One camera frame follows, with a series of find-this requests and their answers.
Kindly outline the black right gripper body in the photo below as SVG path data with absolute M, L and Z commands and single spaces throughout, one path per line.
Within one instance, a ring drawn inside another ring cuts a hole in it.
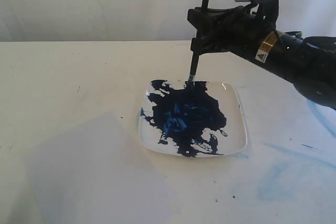
M 225 12 L 207 35 L 216 38 L 217 51 L 229 51 L 252 63 L 265 63 L 278 52 L 278 5 L 238 6 Z

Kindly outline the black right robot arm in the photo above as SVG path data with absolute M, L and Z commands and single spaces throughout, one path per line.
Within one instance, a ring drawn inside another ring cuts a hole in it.
M 189 9 L 188 22 L 198 35 L 191 51 L 231 52 L 290 82 L 308 100 L 335 108 L 335 38 L 283 33 L 245 7 Z

